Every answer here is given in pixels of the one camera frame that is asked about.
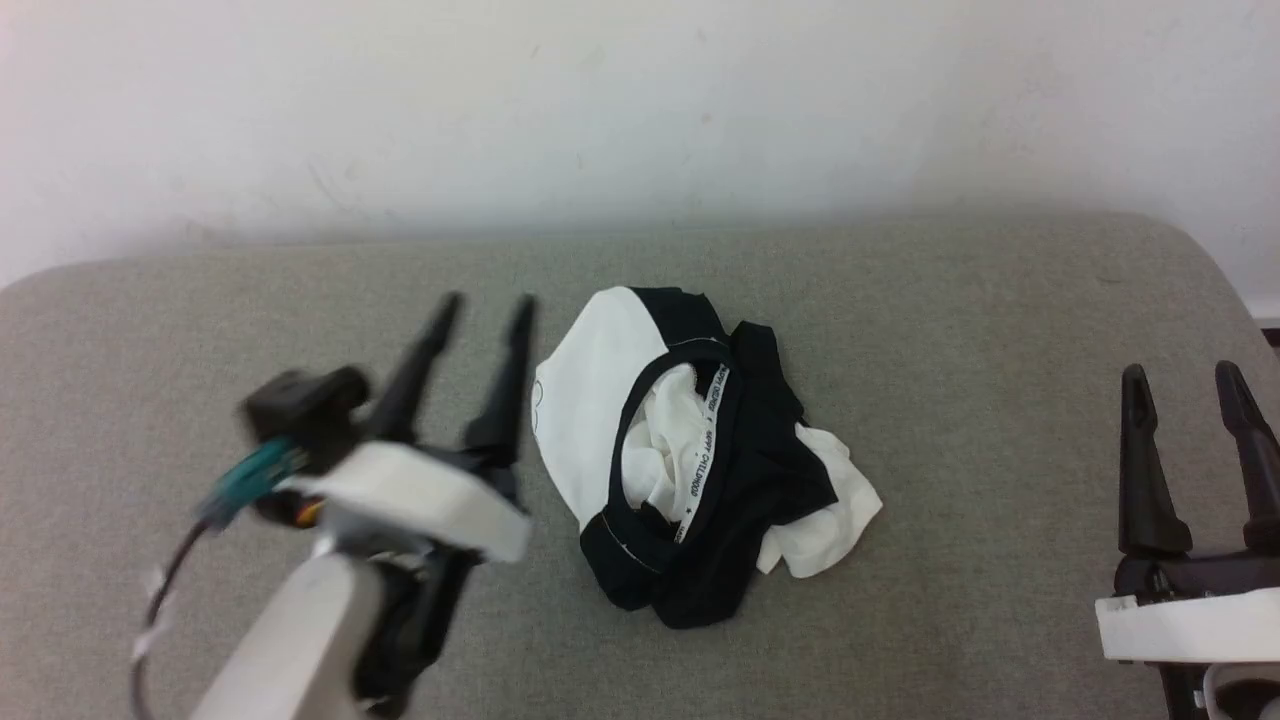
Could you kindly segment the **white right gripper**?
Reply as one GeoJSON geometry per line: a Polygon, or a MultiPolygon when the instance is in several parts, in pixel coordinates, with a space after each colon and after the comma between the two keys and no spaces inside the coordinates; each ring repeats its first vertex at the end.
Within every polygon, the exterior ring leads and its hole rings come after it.
{"type": "MultiPolygon", "coordinates": [[[[1245,547],[1280,551],[1280,439],[1235,363],[1217,363],[1215,383],[1242,469],[1245,547]]],[[[1157,671],[1167,720],[1280,720],[1280,556],[1180,557],[1193,539],[1157,429],[1146,369],[1132,364],[1121,379],[1117,527],[1117,547],[1132,556],[1117,565],[1114,593],[1094,602],[1102,653],[1157,671]]]]}

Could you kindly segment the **black and white t-shirt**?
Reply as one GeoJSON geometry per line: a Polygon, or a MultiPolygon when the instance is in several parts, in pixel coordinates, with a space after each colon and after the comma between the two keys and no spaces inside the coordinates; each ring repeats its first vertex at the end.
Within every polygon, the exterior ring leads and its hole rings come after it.
{"type": "Polygon", "coordinates": [[[774,331],[675,287],[594,293],[535,372],[532,433],[617,609],[730,620],[755,577],[840,564],[883,503],[813,427],[774,331]]]}

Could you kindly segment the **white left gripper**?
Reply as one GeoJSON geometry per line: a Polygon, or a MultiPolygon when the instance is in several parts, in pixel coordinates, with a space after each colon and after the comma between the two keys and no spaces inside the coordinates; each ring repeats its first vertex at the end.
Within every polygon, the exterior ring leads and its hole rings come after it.
{"type": "Polygon", "coordinates": [[[532,295],[520,299],[492,392],[463,433],[477,460],[401,446],[417,443],[433,365],[462,302],[447,293],[390,374],[367,416],[378,441],[311,488],[324,502],[321,536],[280,589],[283,719],[399,717],[445,648],[472,570],[517,562],[529,548],[532,523],[508,466],[529,400],[532,295]]]}

